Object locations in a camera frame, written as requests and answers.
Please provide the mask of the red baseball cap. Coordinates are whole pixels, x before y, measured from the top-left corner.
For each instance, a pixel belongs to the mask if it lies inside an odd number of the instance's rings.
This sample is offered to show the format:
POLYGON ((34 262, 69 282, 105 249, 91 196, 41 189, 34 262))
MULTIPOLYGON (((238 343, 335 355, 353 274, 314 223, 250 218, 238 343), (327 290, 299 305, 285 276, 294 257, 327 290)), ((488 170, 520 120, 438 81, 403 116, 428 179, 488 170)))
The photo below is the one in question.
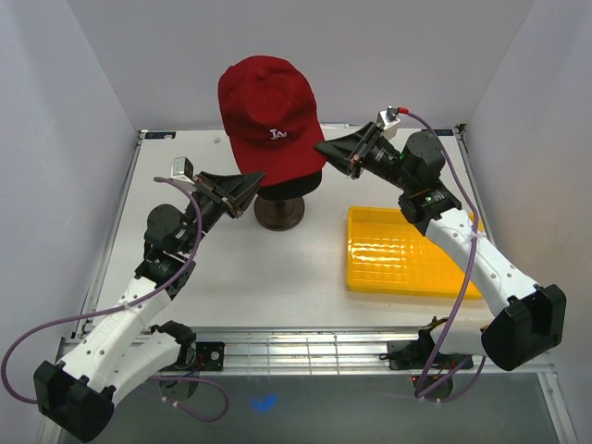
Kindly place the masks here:
POLYGON ((262 172, 264 187, 311 176, 326 158, 309 81, 286 59, 252 55, 230 66, 217 86, 219 112, 241 173, 262 172))

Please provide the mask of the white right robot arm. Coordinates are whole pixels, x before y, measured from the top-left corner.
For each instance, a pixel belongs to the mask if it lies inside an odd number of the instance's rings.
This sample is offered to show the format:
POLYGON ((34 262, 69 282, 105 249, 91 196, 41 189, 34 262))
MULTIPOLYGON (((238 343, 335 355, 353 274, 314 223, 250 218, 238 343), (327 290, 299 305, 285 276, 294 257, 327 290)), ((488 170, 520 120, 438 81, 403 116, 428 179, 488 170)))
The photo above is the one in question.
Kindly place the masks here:
POLYGON ((425 366, 439 367, 452 354, 477 355, 511 371, 561 344, 564 292, 520 271, 479 232, 476 210, 463 209, 469 197, 458 199, 440 178, 452 163, 433 130, 413 133, 397 150, 383 128, 368 123, 347 136, 319 142, 315 149, 352 179, 368 171, 400 189, 404 218, 463 271, 462 286, 474 284, 492 314, 483 327, 456 327, 452 315, 432 321, 401 351, 401 358, 419 356, 425 366))

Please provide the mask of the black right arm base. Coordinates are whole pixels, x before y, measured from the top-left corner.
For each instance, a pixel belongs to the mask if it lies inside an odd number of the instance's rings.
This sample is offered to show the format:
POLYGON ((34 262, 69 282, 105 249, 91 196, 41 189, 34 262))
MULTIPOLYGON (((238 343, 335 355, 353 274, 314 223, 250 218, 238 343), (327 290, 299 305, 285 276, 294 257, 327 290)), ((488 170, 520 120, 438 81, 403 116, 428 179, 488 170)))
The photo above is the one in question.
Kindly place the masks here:
MULTIPOLYGON (((390 370, 419 370, 424 368, 433 348, 433 342, 422 339, 394 340, 387 343, 387 351, 380 353, 378 359, 388 362, 390 370)), ((464 358, 464 355, 458 353, 443 354, 439 352, 431 368, 433 370, 451 370, 464 358)))

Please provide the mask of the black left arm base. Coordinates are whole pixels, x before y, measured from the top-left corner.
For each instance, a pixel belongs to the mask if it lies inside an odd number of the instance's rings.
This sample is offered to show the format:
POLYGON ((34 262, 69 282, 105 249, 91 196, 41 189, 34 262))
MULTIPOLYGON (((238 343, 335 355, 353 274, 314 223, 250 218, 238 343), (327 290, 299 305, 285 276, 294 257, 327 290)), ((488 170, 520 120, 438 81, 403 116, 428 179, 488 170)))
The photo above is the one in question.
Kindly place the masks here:
POLYGON ((221 341, 198 341, 190 354, 189 372, 217 372, 224 368, 226 344, 221 341))

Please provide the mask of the black cap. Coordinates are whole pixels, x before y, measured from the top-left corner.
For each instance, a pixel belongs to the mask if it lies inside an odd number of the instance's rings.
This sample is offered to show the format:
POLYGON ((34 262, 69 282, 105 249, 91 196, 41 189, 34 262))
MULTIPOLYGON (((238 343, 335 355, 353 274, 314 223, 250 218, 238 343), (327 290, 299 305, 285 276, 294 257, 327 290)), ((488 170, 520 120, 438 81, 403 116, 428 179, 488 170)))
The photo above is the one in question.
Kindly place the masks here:
POLYGON ((287 180, 276 185, 261 187, 258 196, 268 201, 284 201, 303 197, 316 190, 322 181, 322 171, 287 180))

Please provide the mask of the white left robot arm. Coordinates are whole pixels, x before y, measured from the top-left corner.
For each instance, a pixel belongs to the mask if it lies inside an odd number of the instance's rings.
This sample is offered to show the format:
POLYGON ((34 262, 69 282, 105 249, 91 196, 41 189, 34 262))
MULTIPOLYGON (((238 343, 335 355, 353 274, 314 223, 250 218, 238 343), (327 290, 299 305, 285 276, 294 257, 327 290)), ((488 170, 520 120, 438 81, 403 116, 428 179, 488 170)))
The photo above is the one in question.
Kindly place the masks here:
POLYGON ((167 179, 188 198, 186 210, 161 203, 149 213, 142 261, 117 303, 99 314, 99 324, 74 349, 35 370, 41 414, 88 443, 103 432, 123 398, 154 373, 194 363, 193 330, 153 320, 188 282, 203 237, 223 215, 242 216, 263 178, 201 172, 167 179))

